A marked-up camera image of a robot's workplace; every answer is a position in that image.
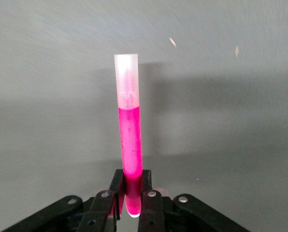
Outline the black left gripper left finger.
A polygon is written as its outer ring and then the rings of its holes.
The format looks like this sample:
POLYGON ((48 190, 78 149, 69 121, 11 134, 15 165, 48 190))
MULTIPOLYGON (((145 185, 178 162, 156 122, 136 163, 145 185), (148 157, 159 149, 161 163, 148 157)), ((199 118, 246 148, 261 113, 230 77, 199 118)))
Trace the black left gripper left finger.
POLYGON ((116 232, 123 197, 124 174, 117 169, 110 187, 94 197, 63 197, 3 232, 106 232, 106 227, 116 232))

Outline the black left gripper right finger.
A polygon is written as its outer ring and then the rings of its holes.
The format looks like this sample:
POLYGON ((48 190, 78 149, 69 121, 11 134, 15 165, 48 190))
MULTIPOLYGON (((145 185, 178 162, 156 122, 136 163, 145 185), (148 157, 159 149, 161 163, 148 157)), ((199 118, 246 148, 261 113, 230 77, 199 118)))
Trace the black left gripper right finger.
POLYGON ((250 232, 190 194, 162 196, 150 170, 143 170, 141 192, 138 232, 250 232))

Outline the pink marker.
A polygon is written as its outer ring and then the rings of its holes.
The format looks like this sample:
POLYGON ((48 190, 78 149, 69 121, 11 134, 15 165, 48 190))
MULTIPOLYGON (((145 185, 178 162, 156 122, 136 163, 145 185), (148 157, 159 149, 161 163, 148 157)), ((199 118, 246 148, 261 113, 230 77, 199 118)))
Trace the pink marker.
POLYGON ((126 210, 137 218, 143 173, 138 55, 116 54, 114 60, 126 210))

